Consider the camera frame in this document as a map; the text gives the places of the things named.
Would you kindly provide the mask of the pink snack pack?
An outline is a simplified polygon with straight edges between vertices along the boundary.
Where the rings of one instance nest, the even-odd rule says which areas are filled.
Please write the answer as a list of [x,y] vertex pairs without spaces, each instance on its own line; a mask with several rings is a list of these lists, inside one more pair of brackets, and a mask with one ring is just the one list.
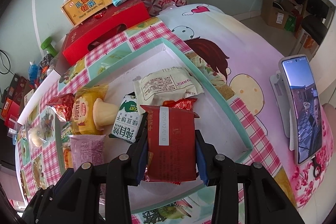
[[104,142],[105,135],[72,135],[70,145],[74,171],[85,162],[103,164]]

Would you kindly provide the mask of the yellow bread snack pack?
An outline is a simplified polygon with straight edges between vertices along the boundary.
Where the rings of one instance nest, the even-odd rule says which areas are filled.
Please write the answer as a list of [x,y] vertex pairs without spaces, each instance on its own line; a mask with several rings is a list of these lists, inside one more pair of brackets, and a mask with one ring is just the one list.
[[72,128],[75,135],[101,135],[93,119],[93,105],[97,99],[103,100],[108,91],[108,84],[77,90],[72,107]]

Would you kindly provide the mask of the round bun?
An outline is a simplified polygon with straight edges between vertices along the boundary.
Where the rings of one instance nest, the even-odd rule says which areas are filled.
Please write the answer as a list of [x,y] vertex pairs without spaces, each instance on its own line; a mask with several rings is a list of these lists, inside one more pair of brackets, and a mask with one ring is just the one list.
[[47,142],[45,131],[40,126],[35,126],[28,131],[29,141],[34,147],[41,147]]

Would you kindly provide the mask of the yellow jelly cup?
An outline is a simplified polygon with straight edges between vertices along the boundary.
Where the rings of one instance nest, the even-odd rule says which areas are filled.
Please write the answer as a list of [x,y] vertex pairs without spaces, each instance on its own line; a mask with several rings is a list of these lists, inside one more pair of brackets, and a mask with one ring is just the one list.
[[93,121],[98,130],[103,130],[105,126],[114,124],[119,107],[106,103],[98,98],[93,105]]

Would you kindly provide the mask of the red gold long snack pack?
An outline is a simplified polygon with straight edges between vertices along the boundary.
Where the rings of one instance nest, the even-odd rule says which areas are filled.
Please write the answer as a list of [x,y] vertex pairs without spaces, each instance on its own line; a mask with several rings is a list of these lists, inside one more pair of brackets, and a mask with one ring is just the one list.
[[195,122],[191,110],[142,105],[147,113],[148,163],[145,180],[181,182],[197,179]]

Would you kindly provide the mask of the small red foil snack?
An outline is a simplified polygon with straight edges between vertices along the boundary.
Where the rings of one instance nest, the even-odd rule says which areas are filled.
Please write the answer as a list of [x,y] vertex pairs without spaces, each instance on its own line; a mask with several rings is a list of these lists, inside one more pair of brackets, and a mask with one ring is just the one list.
[[193,111],[194,104],[197,100],[197,98],[183,98],[178,101],[164,101],[162,106]]

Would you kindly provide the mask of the cream white snack pack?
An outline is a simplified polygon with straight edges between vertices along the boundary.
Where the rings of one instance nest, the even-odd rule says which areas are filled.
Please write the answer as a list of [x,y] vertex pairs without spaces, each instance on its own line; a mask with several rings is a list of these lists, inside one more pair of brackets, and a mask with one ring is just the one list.
[[171,67],[148,74],[134,82],[139,105],[161,106],[203,93],[199,81],[183,67]]

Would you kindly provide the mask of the smartphone in white case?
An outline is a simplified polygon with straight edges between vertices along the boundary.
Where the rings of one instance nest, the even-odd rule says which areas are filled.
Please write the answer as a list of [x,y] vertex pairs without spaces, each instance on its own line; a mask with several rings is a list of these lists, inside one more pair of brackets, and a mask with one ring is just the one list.
[[322,147],[319,95],[306,55],[284,57],[278,66],[289,102],[294,159],[301,165],[312,159]]

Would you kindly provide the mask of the white phone stand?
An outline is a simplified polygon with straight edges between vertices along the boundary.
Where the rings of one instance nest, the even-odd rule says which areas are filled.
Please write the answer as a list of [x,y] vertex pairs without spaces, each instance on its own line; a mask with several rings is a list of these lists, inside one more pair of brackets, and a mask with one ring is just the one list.
[[294,151],[294,129],[289,98],[280,71],[277,71],[275,75],[270,77],[270,84],[272,86],[274,96],[276,97],[276,103],[280,111],[284,134],[289,141],[289,150]]

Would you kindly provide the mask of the stacked red boxes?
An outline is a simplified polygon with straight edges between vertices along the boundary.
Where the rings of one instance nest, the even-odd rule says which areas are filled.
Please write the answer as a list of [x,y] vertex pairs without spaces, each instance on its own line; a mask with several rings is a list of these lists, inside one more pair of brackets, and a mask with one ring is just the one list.
[[5,99],[1,110],[1,118],[7,128],[15,128],[15,122],[18,120],[22,111],[23,92],[27,87],[27,79],[23,76],[15,74],[12,78],[10,86],[5,91]]

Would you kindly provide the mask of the blue drink bottle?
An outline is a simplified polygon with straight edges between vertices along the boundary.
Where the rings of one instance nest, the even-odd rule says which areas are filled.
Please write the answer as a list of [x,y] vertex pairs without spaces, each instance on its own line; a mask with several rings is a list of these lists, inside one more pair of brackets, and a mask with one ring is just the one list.
[[35,61],[30,61],[30,66],[28,70],[29,75],[29,82],[32,87],[35,86],[35,81],[38,78],[38,66],[36,65]]

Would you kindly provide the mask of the checkered picture tablecloth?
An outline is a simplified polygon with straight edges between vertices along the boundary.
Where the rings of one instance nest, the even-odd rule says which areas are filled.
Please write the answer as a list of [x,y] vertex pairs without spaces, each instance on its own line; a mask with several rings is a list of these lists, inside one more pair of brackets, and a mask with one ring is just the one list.
[[281,53],[214,6],[197,4],[165,10],[104,41],[43,93],[33,112],[33,125],[41,124],[52,97],[73,93],[99,79],[123,53],[138,50],[158,38],[172,42],[189,57],[228,100],[253,144],[246,162],[260,160],[298,208],[308,204],[323,177],[314,177],[311,162],[295,165],[294,154],[287,147],[270,82],[275,78]]

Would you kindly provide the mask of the green dumbbell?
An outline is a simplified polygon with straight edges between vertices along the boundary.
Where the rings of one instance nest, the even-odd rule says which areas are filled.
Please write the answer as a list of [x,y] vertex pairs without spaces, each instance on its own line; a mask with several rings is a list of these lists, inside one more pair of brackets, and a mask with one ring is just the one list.
[[46,38],[42,43],[41,43],[41,49],[46,51],[48,54],[50,54],[53,57],[56,57],[58,54],[58,51],[55,49],[53,46],[54,40],[51,36]]

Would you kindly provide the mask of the large red gift box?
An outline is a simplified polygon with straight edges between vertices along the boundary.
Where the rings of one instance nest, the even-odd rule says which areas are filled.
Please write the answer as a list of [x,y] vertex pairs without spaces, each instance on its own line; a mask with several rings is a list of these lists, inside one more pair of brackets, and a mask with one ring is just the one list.
[[118,7],[111,5],[70,30],[63,43],[63,56],[69,65],[74,65],[109,38],[149,18],[143,1],[127,0]]

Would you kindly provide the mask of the cardboard box on floor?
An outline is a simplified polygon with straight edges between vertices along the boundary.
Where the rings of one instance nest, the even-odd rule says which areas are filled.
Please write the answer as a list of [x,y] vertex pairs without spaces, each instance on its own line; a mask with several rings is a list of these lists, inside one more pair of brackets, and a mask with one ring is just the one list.
[[271,27],[284,29],[289,13],[273,7],[273,0],[262,0],[261,17]]

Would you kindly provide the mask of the orange childrens day box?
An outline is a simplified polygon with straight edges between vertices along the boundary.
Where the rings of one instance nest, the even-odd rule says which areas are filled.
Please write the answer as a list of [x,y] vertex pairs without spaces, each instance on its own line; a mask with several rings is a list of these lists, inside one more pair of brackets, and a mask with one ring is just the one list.
[[61,10],[75,27],[111,4],[112,0],[65,0],[61,5]]

